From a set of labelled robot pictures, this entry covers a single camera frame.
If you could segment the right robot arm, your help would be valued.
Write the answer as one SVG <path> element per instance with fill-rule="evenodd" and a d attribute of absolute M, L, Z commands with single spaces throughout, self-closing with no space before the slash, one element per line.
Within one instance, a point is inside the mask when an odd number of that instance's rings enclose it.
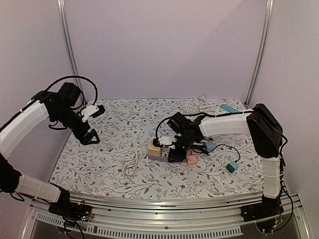
<path fill-rule="evenodd" d="M 288 142 L 283 129 L 264 104 L 235 113 L 210 115 L 196 113 L 195 119 L 175 113 L 168 119 L 168 126 L 177 134 L 175 151 L 185 153 L 194 143 L 206 138 L 226 134 L 247 134 L 251 136 L 257 155 L 263 164 L 264 189 L 258 213 L 268 217 L 277 209 L 282 194 L 281 180 L 285 162 L 282 148 Z"/>

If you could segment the beige cube socket adapter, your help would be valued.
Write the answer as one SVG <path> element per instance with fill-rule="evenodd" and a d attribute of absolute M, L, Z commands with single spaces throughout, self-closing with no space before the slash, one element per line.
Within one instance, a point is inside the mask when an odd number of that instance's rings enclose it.
<path fill-rule="evenodd" d="M 148 144 L 148 156 L 160 157 L 162 148 L 154 145 L 154 140 L 150 139 Z"/>

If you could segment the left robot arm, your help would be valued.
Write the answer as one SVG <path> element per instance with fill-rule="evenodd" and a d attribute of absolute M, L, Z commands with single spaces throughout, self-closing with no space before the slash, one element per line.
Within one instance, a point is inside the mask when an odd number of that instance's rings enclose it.
<path fill-rule="evenodd" d="M 48 183 L 53 163 L 70 132 L 81 145 L 100 142 L 89 119 L 105 113 L 94 99 L 81 103 L 84 95 L 75 83 L 61 80 L 33 95 L 0 127 L 0 191 L 18 193 L 51 203 L 63 216 L 74 212 L 74 205 L 61 197 L 66 191 Z"/>

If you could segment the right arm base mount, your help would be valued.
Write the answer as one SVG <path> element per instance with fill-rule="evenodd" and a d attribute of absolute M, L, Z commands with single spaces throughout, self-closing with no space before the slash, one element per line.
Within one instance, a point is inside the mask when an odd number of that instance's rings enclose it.
<path fill-rule="evenodd" d="M 242 206 L 241 217 L 244 222 L 255 221 L 257 229 L 263 234 L 270 234 L 283 222 L 284 212 L 280 199 L 262 196 L 262 202 Z"/>

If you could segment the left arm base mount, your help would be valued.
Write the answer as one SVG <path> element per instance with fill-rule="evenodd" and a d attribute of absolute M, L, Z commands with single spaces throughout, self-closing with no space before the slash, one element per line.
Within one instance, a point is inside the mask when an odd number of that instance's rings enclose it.
<path fill-rule="evenodd" d="M 94 218 L 92 207 L 85 200 L 79 202 L 49 203 L 49 212 L 69 221 L 89 221 Z"/>

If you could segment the purple power strip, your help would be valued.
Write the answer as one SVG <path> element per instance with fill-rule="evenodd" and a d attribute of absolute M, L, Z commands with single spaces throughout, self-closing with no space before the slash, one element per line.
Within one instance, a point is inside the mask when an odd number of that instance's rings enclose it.
<path fill-rule="evenodd" d="M 154 156 L 154 155 L 148 154 L 148 159 L 156 160 L 160 162 L 168 162 L 169 153 L 170 153 L 170 148 L 163 148 L 160 156 Z"/>

